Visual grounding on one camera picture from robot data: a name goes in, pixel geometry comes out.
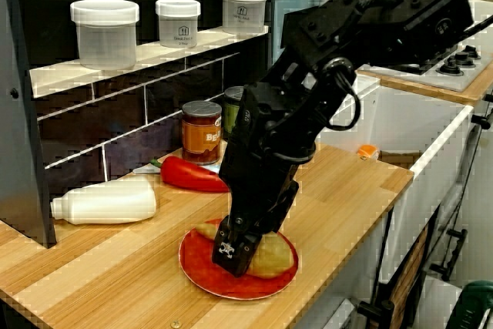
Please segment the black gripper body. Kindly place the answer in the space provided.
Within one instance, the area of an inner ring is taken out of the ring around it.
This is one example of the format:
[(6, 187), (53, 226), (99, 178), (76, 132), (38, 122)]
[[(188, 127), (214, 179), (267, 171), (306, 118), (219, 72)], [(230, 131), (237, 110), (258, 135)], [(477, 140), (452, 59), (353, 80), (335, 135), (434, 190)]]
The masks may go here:
[(305, 147), (257, 155), (241, 143), (227, 144), (220, 179), (232, 196), (229, 234), (277, 232), (299, 188), (294, 175), (307, 162)]

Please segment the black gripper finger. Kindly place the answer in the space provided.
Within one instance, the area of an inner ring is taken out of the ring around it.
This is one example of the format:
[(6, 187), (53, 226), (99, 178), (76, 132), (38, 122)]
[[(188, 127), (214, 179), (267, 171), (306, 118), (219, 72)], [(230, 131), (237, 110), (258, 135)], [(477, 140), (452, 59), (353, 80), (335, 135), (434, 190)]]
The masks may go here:
[(241, 277), (247, 271), (244, 247), (244, 235), (233, 240), (227, 225), (220, 224), (213, 242), (212, 262), (234, 277)]
[(262, 238), (263, 235), (261, 233), (246, 234), (246, 255), (247, 255), (248, 267), (252, 264), (253, 256), (256, 253)]

